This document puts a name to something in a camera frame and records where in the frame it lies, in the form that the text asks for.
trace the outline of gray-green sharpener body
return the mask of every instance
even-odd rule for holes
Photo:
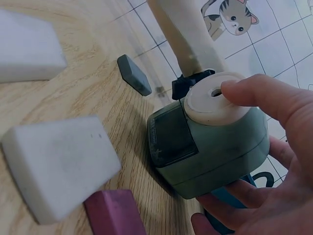
[[[148,140],[155,168],[185,199],[249,174],[269,151],[267,120],[259,108],[232,124],[208,126],[187,116],[183,99],[148,118]]]

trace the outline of hand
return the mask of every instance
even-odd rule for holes
[[[259,106],[286,130],[288,143],[270,138],[269,154],[289,169],[277,188],[256,188],[238,180],[229,193],[247,209],[236,209],[211,194],[198,197],[204,208],[236,235],[313,234],[313,92],[265,75],[222,84],[232,103]],[[203,214],[191,222],[196,235],[218,235]]]

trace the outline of sharpener lid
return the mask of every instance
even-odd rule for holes
[[[221,84],[244,77],[235,72],[211,75],[193,86],[184,101],[184,108],[193,121],[210,126],[228,125],[241,119],[250,107],[230,103],[221,92]]]

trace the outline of white foam block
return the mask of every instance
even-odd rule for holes
[[[97,116],[16,126],[2,146],[40,224],[63,219],[121,169]]]
[[[50,80],[67,67],[51,23],[0,9],[0,83]]]

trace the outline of finger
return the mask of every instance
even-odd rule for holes
[[[195,235],[220,235],[214,230],[204,214],[196,213],[191,216],[191,224]]]
[[[285,168],[289,169],[292,159],[295,157],[294,151],[289,144],[269,137],[269,154],[281,163]]]
[[[198,197],[203,207],[222,224],[231,230],[237,230],[243,223],[251,218],[255,209],[238,209],[220,201],[212,194]]]
[[[257,188],[244,180],[237,180],[225,188],[248,208],[259,208],[272,191],[272,188]]]
[[[232,103],[240,106],[259,106],[281,124],[286,123],[294,110],[303,104],[301,98],[309,93],[263,74],[237,83],[224,82],[221,89],[223,95]]]
[[[309,157],[313,148],[313,92],[294,88],[266,75],[255,75],[238,83],[223,83],[221,89],[232,103],[259,106],[279,120],[303,172],[313,183],[313,158]]]

